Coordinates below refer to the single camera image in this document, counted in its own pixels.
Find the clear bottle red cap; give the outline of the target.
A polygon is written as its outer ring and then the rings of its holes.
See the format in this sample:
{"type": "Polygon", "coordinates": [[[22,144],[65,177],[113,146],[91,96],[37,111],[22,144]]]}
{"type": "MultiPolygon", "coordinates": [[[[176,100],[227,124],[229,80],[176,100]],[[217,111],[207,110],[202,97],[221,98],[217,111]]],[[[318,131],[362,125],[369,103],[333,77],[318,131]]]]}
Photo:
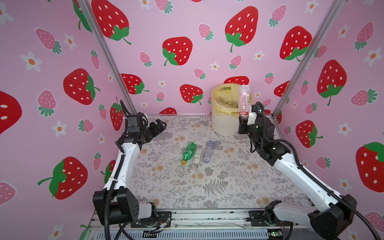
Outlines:
{"type": "Polygon", "coordinates": [[[250,106],[250,86],[241,85],[239,86],[239,102],[238,110],[240,116],[247,116],[249,114],[250,106]]]}

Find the green bottle yellow cap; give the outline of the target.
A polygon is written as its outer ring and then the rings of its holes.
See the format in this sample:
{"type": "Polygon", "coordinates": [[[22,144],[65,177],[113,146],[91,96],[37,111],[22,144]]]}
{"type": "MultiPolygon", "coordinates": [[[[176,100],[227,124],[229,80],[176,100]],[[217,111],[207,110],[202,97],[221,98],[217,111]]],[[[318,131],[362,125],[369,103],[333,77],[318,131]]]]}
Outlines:
{"type": "Polygon", "coordinates": [[[195,151],[197,149],[197,145],[193,142],[188,143],[185,151],[183,152],[183,157],[181,160],[182,165],[186,165],[187,162],[193,157],[195,151]]]}

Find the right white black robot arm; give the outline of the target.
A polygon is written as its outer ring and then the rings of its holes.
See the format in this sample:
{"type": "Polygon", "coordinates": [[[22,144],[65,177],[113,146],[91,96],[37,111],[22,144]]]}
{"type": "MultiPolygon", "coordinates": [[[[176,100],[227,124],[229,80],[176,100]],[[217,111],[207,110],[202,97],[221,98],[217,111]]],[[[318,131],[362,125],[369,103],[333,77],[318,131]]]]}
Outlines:
{"type": "Polygon", "coordinates": [[[312,228],[324,240],[336,240],[358,217],[371,231],[374,239],[381,237],[374,226],[356,210],[351,195],[342,196],[314,176],[298,160],[297,152],[285,140],[275,140],[275,126],[261,112],[239,117],[239,134],[250,139],[251,152],[257,152],[272,167],[285,174],[313,206],[300,208],[273,201],[265,207],[264,219],[269,225],[291,222],[312,228]]]}

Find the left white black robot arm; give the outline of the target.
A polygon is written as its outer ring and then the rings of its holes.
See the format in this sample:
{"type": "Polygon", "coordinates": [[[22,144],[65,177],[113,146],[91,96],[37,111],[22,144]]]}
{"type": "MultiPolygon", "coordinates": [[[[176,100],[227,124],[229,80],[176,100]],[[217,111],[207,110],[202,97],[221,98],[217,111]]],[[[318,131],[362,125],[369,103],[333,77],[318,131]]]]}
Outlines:
{"type": "Polygon", "coordinates": [[[143,113],[126,115],[124,120],[124,132],[115,142],[119,150],[116,165],[103,190],[93,195],[93,204],[107,240],[111,239],[112,225],[121,225],[115,236],[118,239],[128,224],[140,220],[149,226],[158,223],[155,204],[140,203],[129,190],[129,182],[142,146],[164,132],[167,124],[159,119],[149,123],[143,113]]]}

